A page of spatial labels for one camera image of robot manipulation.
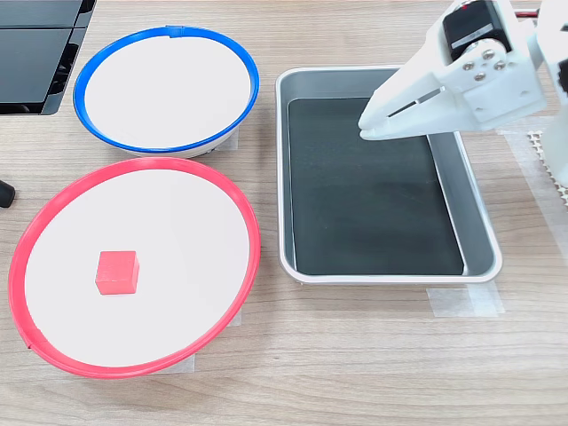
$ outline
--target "table surface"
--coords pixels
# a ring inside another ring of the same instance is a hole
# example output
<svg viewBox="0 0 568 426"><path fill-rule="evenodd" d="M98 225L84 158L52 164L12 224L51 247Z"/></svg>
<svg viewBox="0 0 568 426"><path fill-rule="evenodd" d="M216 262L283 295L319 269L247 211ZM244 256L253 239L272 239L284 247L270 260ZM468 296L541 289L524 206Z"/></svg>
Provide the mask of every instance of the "table surface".
<svg viewBox="0 0 568 426"><path fill-rule="evenodd" d="M239 150L198 161L250 199L263 235L260 271L242 325L200 351L194 373L94 381L52 367L26 349L12 323L12 253L52 196L129 156L83 128L72 85L56 115L0 117L1 178L19 190L0 211L0 424L568 424L566 266L496 133L464 140L505 258L499 318L434 318L422 287L301 287L279 265L276 77L300 66L404 63L447 4L99 1L70 84L103 46L164 24L221 31L256 59L263 87ZM552 101L542 114L556 108Z"/></svg>

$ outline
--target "tray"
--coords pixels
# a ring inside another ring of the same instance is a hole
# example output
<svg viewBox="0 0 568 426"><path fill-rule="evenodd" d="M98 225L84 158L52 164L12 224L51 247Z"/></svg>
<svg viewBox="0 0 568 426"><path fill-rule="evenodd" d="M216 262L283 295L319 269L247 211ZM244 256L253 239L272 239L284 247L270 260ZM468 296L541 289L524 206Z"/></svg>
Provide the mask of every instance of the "tray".
<svg viewBox="0 0 568 426"><path fill-rule="evenodd" d="M359 137L396 70L298 68L276 82L280 262L302 283L468 284L501 269L458 133Z"/></svg>

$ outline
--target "tape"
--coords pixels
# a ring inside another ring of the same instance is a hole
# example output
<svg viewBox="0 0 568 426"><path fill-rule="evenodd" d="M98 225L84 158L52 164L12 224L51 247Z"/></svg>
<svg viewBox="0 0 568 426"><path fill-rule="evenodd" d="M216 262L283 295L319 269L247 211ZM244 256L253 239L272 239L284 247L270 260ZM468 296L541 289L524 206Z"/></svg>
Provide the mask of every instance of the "tape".
<svg viewBox="0 0 568 426"><path fill-rule="evenodd" d="M179 361L177 364L164 368L163 370L156 371L152 375L178 375L182 373L193 373L195 371L195 355Z"/></svg>
<svg viewBox="0 0 568 426"><path fill-rule="evenodd" d="M236 151L239 149L239 128L213 151Z"/></svg>
<svg viewBox="0 0 568 426"><path fill-rule="evenodd" d="M437 318L494 318L505 312L494 281L426 291Z"/></svg>
<svg viewBox="0 0 568 426"><path fill-rule="evenodd" d="M229 323L228 327L238 327L242 324L241 310L237 312L233 320ZM179 361L177 364L164 368L163 370L156 371L152 375L179 375L185 373L193 373L195 371L195 355Z"/></svg>
<svg viewBox="0 0 568 426"><path fill-rule="evenodd" d="M545 130L554 117L527 117L499 128L497 133L507 140L517 160L526 183L544 216L548 229L568 264L568 208L565 190L555 185L548 173L546 163L540 159L540 132Z"/></svg>

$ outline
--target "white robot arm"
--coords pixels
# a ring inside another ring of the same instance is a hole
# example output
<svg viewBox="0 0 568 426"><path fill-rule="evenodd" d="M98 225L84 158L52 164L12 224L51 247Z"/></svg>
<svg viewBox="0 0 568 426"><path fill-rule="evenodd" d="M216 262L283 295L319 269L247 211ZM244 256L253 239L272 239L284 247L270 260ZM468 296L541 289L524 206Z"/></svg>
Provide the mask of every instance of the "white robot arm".
<svg viewBox="0 0 568 426"><path fill-rule="evenodd" d="M546 107L545 62L562 109L542 136L557 181L568 185L568 1L544 0L538 27L509 0L455 1L424 46L379 87L359 120L368 140L490 130Z"/></svg>

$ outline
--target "red cube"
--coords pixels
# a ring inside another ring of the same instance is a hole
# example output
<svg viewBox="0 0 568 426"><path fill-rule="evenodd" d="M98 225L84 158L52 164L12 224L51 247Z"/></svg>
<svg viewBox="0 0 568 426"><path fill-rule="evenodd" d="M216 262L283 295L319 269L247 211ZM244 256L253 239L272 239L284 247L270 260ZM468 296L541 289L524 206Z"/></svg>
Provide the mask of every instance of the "red cube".
<svg viewBox="0 0 568 426"><path fill-rule="evenodd" d="M136 293L139 269L136 251L101 251L95 279L100 294Z"/></svg>

